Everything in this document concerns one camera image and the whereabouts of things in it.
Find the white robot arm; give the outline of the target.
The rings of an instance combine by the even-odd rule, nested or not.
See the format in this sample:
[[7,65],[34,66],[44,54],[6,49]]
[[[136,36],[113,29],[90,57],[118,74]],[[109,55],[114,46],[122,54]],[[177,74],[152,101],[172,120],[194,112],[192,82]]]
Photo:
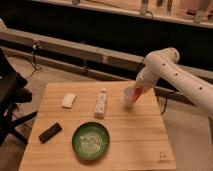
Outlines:
[[213,84],[179,67],[179,58],[179,52],[172,47],[148,53],[143,61],[145,66],[138,73],[134,83],[133,101],[153,88],[162,78],[213,120]]

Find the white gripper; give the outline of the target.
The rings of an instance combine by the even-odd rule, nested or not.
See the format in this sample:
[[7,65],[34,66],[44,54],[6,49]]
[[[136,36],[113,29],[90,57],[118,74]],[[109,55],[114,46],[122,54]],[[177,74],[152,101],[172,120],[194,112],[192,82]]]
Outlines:
[[142,69],[134,83],[135,88],[141,88],[143,93],[146,93],[154,85],[153,74],[148,69]]

